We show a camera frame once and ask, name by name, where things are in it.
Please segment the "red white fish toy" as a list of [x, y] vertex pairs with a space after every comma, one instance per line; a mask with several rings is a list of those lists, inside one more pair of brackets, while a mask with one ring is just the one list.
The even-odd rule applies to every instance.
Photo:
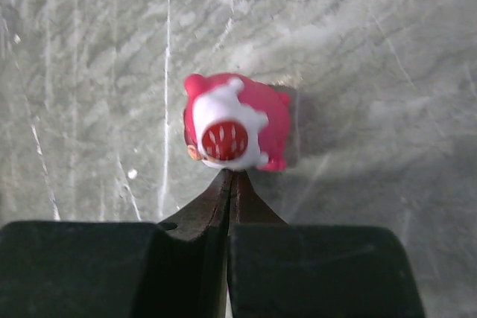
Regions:
[[231, 171], [286, 169], [288, 94], [234, 73], [191, 74], [184, 87], [184, 140], [193, 160]]

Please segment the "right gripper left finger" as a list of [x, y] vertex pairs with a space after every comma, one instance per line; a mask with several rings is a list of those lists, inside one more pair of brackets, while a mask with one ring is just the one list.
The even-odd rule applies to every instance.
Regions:
[[233, 176], [160, 223], [23, 220], [1, 229], [3, 317], [223, 317]]

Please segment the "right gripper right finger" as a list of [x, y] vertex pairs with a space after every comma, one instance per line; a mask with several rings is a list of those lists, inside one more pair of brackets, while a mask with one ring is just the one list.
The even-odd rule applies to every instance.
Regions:
[[230, 189], [235, 317], [424, 317], [398, 237], [378, 226], [292, 225], [246, 173]]

